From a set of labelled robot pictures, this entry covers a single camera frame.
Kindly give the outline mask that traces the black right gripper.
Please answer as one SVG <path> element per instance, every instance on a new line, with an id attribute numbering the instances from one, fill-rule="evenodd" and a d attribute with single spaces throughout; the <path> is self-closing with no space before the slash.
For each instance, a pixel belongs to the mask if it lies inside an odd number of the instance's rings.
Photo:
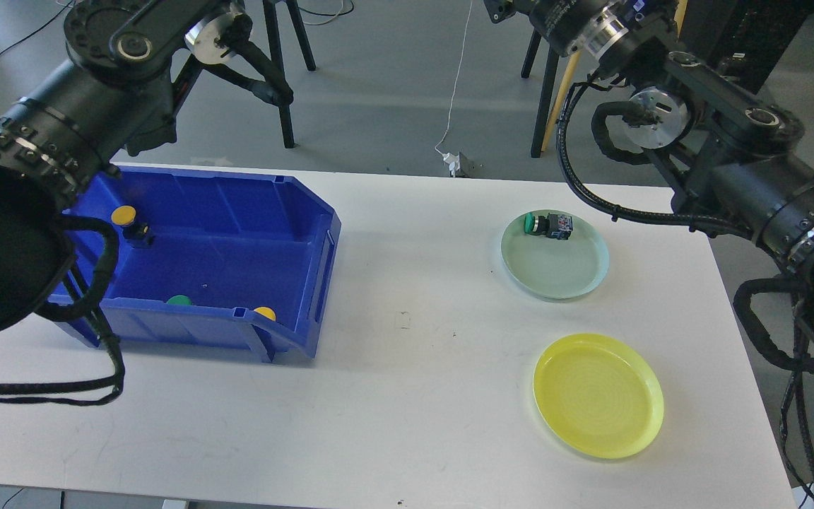
<path id="1" fill-rule="evenodd" d="M 594 39 L 615 1 L 485 1 L 489 19 L 500 23 L 514 14 L 524 14 L 534 32 L 563 56 L 581 49 Z"/>

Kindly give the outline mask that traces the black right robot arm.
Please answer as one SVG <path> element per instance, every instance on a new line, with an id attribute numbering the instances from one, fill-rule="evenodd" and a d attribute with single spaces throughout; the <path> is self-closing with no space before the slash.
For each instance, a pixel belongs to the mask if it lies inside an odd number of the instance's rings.
<path id="1" fill-rule="evenodd" d="M 549 65 L 580 52 L 597 67 L 569 87 L 553 120 L 559 167 L 572 193 L 611 219 L 685 226 L 707 236 L 735 235 L 772 258 L 779 274 L 744 281 L 733 309 L 755 350 L 788 371 L 779 442 L 795 408 L 812 481 L 812 445 L 803 377 L 814 374 L 814 170 L 794 155 L 802 122 L 718 74 L 678 38 L 678 2 L 636 9 L 631 1 L 488 1 L 492 23 L 524 14 L 533 26 L 532 64 L 541 42 Z M 653 165 L 674 190 L 668 213 L 607 201 L 579 179 L 567 153 L 567 130 L 585 91 L 629 86 L 627 100 L 599 105 L 591 132 L 602 155 Z"/>

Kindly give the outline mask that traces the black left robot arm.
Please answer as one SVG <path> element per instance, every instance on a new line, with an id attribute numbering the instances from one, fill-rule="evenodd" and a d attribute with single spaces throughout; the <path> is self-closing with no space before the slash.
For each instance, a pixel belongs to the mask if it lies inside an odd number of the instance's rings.
<path id="1" fill-rule="evenodd" d="M 0 331 L 28 315 L 82 319 L 114 372 L 93 380 L 0 383 L 0 403 L 88 406 L 74 394 L 123 391 L 119 336 L 101 303 L 117 269 L 119 234 L 68 213 L 112 163 L 172 143 L 179 107 L 201 69 L 290 106 L 283 68 L 251 41 L 240 1 L 78 1 L 64 20 L 68 59 L 0 116 Z"/>

